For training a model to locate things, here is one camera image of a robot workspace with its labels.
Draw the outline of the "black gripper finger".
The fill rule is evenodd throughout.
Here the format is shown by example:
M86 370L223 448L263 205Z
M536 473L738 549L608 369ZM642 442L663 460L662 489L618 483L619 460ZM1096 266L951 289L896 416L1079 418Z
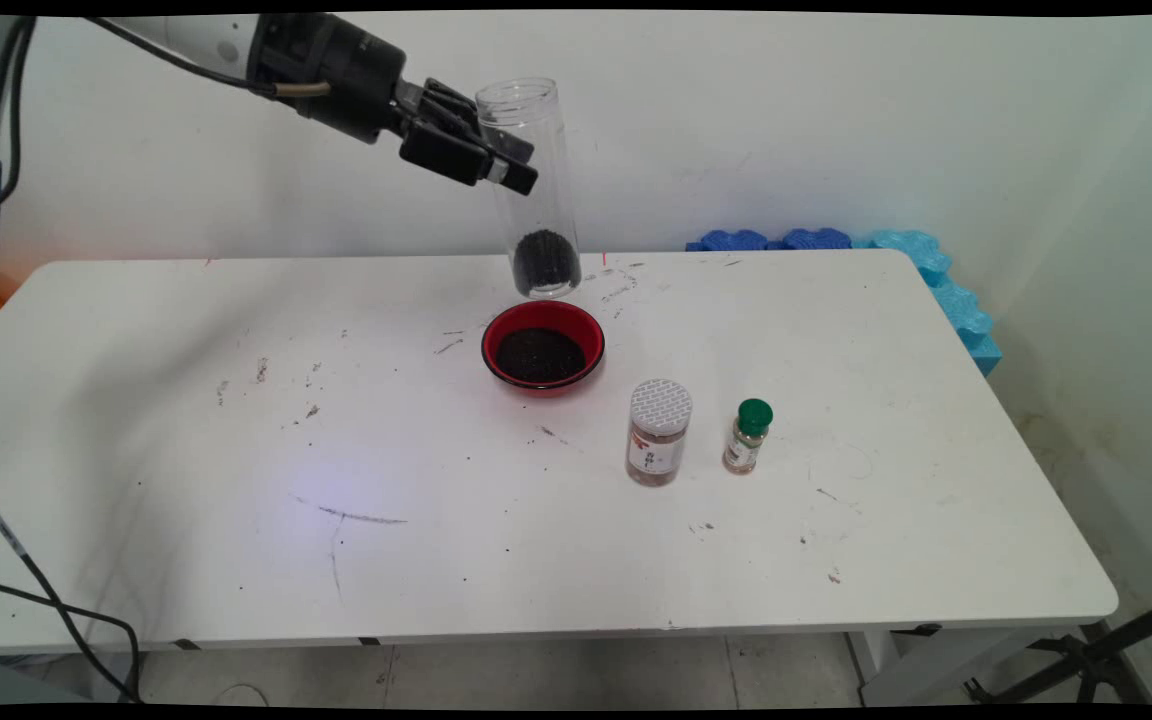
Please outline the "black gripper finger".
M420 118L431 120L445 132L461 141L476 143L488 150L490 156L529 165L535 154L535 145L506 132L503 129L484 129L477 115L477 106L467 96L444 85L434 78L426 78L420 88Z
M399 135L399 158L462 184L488 182L529 196L539 179L529 164L535 145L502 129L447 131L430 120L408 120Z

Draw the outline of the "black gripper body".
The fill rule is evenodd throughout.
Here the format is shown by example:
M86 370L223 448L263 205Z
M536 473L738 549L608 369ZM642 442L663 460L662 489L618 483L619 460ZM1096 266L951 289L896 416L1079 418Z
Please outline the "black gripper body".
M401 137L406 54L376 35L321 12L264 13L257 18L247 81L274 88L270 99L300 118L376 143L380 132Z

